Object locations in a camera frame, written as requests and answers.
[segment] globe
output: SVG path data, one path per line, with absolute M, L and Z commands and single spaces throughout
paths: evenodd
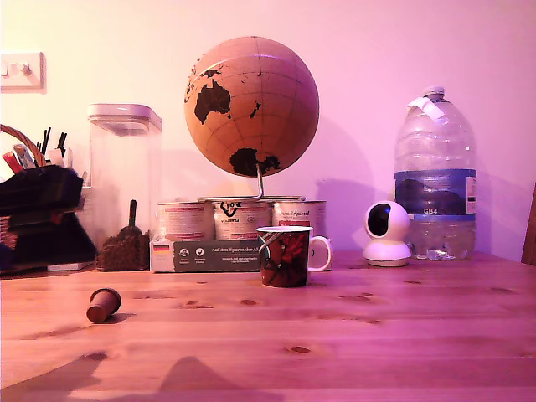
M 212 48 L 192 68 L 184 96 L 195 145 L 229 173 L 263 176 L 291 166 L 318 125 L 318 90 L 296 53 L 249 36 Z

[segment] bottle label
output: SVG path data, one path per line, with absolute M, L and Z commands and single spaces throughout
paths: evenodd
M 439 107 L 437 107 L 434 102 L 432 102 L 425 96 L 413 99 L 408 104 L 408 114 L 414 107 L 418 107 L 419 109 L 421 109 L 425 113 L 425 115 L 432 119 L 433 122 L 438 121 L 445 115 L 445 113 L 443 113 L 443 111 Z
M 413 220 L 475 220 L 477 179 L 474 169 L 397 172 L 394 181 L 396 202 Z

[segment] cardboard box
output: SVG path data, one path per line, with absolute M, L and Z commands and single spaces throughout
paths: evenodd
M 257 240 L 153 240 L 152 272 L 252 272 L 260 270 Z

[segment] bottle cap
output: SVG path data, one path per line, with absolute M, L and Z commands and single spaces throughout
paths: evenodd
M 442 86 L 434 85 L 429 86 L 428 88 L 425 88 L 422 95 L 428 96 L 428 95 L 444 95 L 445 94 L 445 88 Z

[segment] mug handle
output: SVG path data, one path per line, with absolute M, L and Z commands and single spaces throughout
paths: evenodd
M 317 241 L 321 241 L 323 244 L 326 245 L 326 248 L 327 248 L 327 261 L 326 261 L 326 264 L 324 264 L 323 266 L 319 266 L 318 268 L 307 267 L 307 270 L 310 271 L 310 272 L 324 271 L 329 267 L 329 265 L 332 262 L 332 257 L 333 257 L 332 245 L 329 243 L 329 240 L 326 239 L 325 237 L 323 237 L 323 236 L 311 237 L 309 239 L 309 249 L 311 249 L 312 244 L 317 242 Z

